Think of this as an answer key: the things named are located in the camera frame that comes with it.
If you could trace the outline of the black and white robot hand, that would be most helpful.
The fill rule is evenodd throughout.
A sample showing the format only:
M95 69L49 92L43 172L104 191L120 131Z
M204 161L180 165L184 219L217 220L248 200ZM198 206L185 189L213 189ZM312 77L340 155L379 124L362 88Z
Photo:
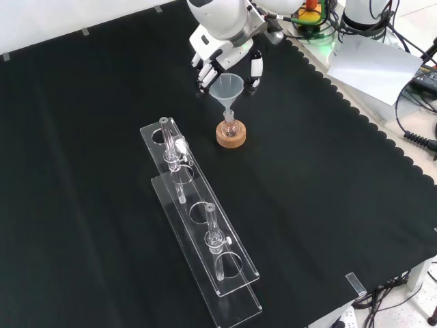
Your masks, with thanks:
M262 52L250 39L241 46L234 46L229 40L218 40L203 26L198 26L189 38L195 51L191 66L198 71L196 86L201 95L209 93L211 85L245 57L251 60L251 76L244 80L244 93L253 95L264 71Z

